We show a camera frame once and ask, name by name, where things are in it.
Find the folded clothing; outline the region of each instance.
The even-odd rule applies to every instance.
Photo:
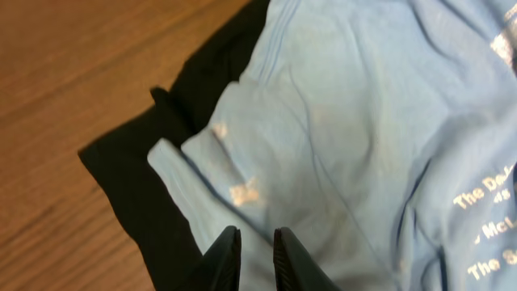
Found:
[[[138,244],[157,290],[186,280],[201,253],[147,153],[160,138],[180,146],[206,126],[222,91],[248,64],[268,3],[254,0],[242,8],[189,58],[169,92],[151,90],[154,106],[79,152]]]
[[[200,250],[243,226],[241,287],[274,289],[287,226],[343,289],[510,289],[514,4],[271,2],[209,126],[149,152]]]

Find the light blue t-shirt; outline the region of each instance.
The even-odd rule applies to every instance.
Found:
[[[201,251],[236,225],[273,290],[287,226],[344,290],[515,289],[514,4],[271,0],[209,126],[149,153]]]

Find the black fabric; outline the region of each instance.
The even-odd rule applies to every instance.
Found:
[[[191,56],[170,91],[151,90],[153,107],[79,151],[138,244],[157,290],[180,286],[202,256],[147,154],[162,137],[179,147],[207,125],[225,87],[247,66],[268,3],[255,0],[245,6]]]

